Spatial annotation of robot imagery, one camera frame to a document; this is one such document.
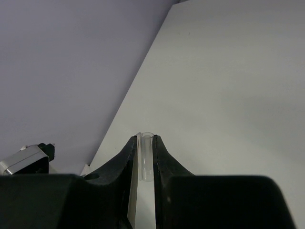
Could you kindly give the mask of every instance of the table surface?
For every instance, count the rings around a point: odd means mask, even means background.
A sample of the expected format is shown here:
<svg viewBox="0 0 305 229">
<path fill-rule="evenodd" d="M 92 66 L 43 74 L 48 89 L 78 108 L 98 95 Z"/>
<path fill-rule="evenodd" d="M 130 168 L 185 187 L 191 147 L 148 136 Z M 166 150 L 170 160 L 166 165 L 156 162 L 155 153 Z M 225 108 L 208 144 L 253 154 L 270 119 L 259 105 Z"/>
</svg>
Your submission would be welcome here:
<svg viewBox="0 0 305 229">
<path fill-rule="evenodd" d="M 138 132 L 162 137 L 188 170 L 267 175 L 305 228 L 305 3 L 174 5 L 91 169 Z M 139 182 L 137 228 L 155 228 L 153 182 Z"/>
</svg>

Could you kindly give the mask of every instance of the transparent tube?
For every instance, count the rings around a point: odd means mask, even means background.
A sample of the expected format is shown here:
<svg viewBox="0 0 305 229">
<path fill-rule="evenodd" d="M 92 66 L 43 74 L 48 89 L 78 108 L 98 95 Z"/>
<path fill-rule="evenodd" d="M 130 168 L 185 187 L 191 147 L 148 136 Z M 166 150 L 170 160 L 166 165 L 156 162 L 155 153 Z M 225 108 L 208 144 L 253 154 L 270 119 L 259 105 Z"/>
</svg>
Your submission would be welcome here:
<svg viewBox="0 0 305 229">
<path fill-rule="evenodd" d="M 153 180 L 153 133 L 138 133 L 139 180 Z"/>
</svg>

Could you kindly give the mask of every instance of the white table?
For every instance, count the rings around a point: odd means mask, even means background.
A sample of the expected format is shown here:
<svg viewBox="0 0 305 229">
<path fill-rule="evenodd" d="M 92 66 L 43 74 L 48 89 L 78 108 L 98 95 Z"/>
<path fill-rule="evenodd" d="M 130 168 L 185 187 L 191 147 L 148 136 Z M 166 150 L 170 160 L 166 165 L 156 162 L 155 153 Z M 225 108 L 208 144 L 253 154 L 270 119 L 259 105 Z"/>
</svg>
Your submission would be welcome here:
<svg viewBox="0 0 305 229">
<path fill-rule="evenodd" d="M 273 178 L 305 228 L 304 12 L 291 0 L 174 5 L 91 169 L 153 132 L 192 173 Z M 136 227 L 155 227 L 153 182 L 139 182 Z"/>
</svg>

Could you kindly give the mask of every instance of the white tabletop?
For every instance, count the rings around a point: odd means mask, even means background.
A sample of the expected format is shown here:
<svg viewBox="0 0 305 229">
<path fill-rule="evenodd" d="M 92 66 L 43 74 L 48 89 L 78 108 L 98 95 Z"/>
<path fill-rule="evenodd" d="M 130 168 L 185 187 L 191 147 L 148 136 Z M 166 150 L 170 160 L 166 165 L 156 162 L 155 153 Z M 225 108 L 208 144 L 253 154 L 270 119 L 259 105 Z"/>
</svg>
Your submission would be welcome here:
<svg viewBox="0 0 305 229">
<path fill-rule="evenodd" d="M 296 0 L 174 5 L 91 168 L 153 132 L 192 173 L 273 178 L 305 228 L 304 12 Z M 155 227 L 153 198 L 139 182 L 137 228 Z"/>
</svg>

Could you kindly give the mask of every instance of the gray wall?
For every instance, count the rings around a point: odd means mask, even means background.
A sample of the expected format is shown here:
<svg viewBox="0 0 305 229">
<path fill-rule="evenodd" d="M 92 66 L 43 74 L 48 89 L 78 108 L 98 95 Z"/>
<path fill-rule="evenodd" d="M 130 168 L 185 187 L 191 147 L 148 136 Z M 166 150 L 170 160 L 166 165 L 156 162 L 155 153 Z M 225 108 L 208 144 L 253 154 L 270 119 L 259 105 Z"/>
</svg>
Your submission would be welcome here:
<svg viewBox="0 0 305 229">
<path fill-rule="evenodd" d="M 104 138 L 172 0 L 0 1 L 0 159 L 56 144 L 80 173 Z"/>
</svg>

